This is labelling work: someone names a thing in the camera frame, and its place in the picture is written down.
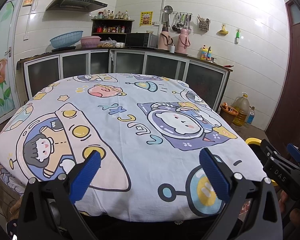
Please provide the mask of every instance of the blue gripper pad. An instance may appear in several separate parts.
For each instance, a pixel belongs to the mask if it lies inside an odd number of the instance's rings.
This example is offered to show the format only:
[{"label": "blue gripper pad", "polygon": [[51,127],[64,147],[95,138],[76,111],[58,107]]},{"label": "blue gripper pad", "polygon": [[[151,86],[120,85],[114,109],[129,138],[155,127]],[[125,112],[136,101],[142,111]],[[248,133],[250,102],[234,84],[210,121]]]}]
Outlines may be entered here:
[{"label": "blue gripper pad", "polygon": [[74,204],[77,200],[81,200],[83,198],[83,195],[87,191],[93,177],[100,168],[100,153],[94,151],[91,154],[93,154],[93,156],[85,160],[84,167],[71,183],[69,199],[72,204]]},{"label": "blue gripper pad", "polygon": [[300,163],[300,152],[293,144],[289,143],[287,145],[287,152],[290,153],[297,163]]},{"label": "blue gripper pad", "polygon": [[219,199],[226,203],[230,200],[230,185],[218,167],[214,156],[203,148],[199,154],[199,162],[207,175]]}]

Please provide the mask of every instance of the blue plastic basket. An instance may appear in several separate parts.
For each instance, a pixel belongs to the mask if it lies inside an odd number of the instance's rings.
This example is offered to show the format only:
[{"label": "blue plastic basket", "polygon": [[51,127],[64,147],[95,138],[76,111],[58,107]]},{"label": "blue plastic basket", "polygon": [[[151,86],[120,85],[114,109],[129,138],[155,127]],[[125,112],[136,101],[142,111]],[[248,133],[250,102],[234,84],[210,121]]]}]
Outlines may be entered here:
[{"label": "blue plastic basket", "polygon": [[82,37],[83,31],[75,31],[70,33],[65,33],[62,35],[59,35],[57,37],[54,37],[50,40],[51,45],[55,48],[62,48],[62,47],[68,47],[76,42],[78,42]]}]

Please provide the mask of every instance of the brown door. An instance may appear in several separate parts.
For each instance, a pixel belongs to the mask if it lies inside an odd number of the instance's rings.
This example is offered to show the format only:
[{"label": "brown door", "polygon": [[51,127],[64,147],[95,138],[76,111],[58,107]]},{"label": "brown door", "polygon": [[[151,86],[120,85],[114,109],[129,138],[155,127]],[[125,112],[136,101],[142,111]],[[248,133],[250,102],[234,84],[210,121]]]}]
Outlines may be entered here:
[{"label": "brown door", "polygon": [[287,2],[290,25],[290,56],[286,80],[274,116],[266,129],[270,143],[287,157],[286,146],[300,146],[300,11]]}]

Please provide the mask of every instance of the bed sheet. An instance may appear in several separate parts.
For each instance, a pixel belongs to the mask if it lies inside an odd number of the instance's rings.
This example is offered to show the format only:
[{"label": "bed sheet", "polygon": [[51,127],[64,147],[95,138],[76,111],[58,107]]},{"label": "bed sheet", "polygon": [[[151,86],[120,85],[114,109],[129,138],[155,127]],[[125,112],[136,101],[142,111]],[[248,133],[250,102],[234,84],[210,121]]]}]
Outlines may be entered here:
[{"label": "bed sheet", "polygon": [[22,194],[97,150],[101,167],[79,211],[127,221],[181,221],[221,211],[199,164],[215,158],[247,179],[266,174],[253,151],[189,86],[141,74],[65,78],[39,91],[0,133],[0,176]]}]

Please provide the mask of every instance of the yellow soap holder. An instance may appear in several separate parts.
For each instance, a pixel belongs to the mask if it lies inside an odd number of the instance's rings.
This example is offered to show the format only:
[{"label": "yellow soap holder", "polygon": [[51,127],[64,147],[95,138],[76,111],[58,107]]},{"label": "yellow soap holder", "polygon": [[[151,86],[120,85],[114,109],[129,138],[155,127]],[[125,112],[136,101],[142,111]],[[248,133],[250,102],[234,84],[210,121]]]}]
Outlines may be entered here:
[{"label": "yellow soap holder", "polygon": [[222,34],[222,35],[227,35],[229,32],[226,31],[225,29],[225,25],[223,24],[222,27],[221,27],[221,30],[218,31],[219,34]]}]

